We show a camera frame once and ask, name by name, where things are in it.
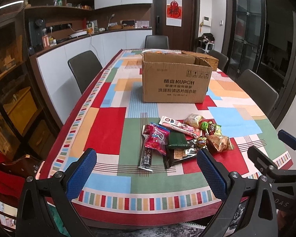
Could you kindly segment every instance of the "patchwork tablecloth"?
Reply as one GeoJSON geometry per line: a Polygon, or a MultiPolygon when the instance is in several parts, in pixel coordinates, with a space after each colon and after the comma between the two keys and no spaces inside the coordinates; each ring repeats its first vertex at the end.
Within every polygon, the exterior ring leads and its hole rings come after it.
{"type": "Polygon", "coordinates": [[[79,197],[73,200],[82,217],[128,225],[163,225],[214,214],[220,205],[196,160],[164,169],[161,155],[152,157],[153,172],[137,168],[142,125],[161,116],[183,120],[190,113],[213,119],[230,137],[233,150],[215,159],[229,171],[255,178],[248,159],[255,145],[279,167],[291,158],[267,117],[253,100],[220,70],[212,72],[200,103],[143,103],[141,50],[123,50],[85,91],[62,128],[41,178],[65,171],[86,148],[97,152],[97,164],[79,197]]]}

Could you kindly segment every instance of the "long snack bar package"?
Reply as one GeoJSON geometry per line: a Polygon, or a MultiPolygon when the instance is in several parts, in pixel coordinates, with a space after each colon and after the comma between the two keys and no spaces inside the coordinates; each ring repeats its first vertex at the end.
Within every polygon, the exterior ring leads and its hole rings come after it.
{"type": "Polygon", "coordinates": [[[202,135],[202,131],[200,129],[197,129],[193,126],[189,126],[187,124],[183,124],[180,121],[177,121],[172,118],[168,118],[166,116],[161,117],[159,124],[168,129],[172,129],[172,130],[187,134],[194,138],[198,138],[202,135]]]}

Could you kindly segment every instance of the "pink snack package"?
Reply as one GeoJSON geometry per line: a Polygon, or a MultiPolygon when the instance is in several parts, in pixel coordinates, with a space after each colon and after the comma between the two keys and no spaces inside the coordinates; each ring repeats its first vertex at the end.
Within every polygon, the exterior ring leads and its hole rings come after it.
{"type": "Polygon", "coordinates": [[[200,136],[202,136],[202,131],[200,129],[197,129],[193,126],[189,126],[187,124],[183,124],[180,121],[168,118],[166,116],[161,117],[159,124],[166,128],[170,128],[178,132],[187,134],[194,138],[199,138],[200,136]]]}
{"type": "Polygon", "coordinates": [[[166,155],[165,144],[170,131],[158,127],[158,125],[150,124],[150,134],[146,139],[145,147],[157,150],[162,155],[166,155]]]}

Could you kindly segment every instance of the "red tablecloth edge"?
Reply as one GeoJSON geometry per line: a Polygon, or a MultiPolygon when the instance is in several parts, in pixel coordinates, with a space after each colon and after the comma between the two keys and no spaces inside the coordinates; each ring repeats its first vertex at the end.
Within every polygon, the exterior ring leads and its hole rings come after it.
{"type": "Polygon", "coordinates": [[[63,125],[63,127],[61,128],[56,141],[54,142],[54,145],[52,146],[47,159],[45,161],[45,164],[40,172],[40,179],[44,179],[44,178],[48,178],[48,174],[49,171],[51,169],[52,163],[54,161],[54,159],[56,158],[56,156],[58,155],[60,149],[62,148],[62,144],[65,141],[65,138],[67,137],[68,131],[72,125],[72,123],[74,122],[74,120],[76,119],[82,105],[84,104],[84,102],[86,101],[86,99],[88,98],[89,94],[91,93],[91,91],[93,90],[95,84],[98,82],[98,80],[100,79],[100,77],[102,76],[102,73],[105,69],[108,68],[108,66],[110,64],[113,63],[113,61],[117,58],[117,56],[122,52],[122,50],[120,50],[111,60],[110,62],[101,70],[101,72],[99,72],[97,74],[97,76],[95,77],[95,79],[92,81],[92,83],[88,86],[88,88],[83,92],[82,96],[80,97],[80,99],[78,100],[76,106],[73,108],[73,110],[71,111],[68,119],[66,120],[65,124],[63,125]]]}

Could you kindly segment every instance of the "hanging poster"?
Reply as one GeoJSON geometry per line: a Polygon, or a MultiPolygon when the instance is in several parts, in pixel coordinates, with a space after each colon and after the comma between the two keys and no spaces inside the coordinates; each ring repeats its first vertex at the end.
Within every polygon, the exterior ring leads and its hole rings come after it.
{"type": "Polygon", "coordinates": [[[182,0],[167,0],[167,26],[182,26],[182,0]]]}

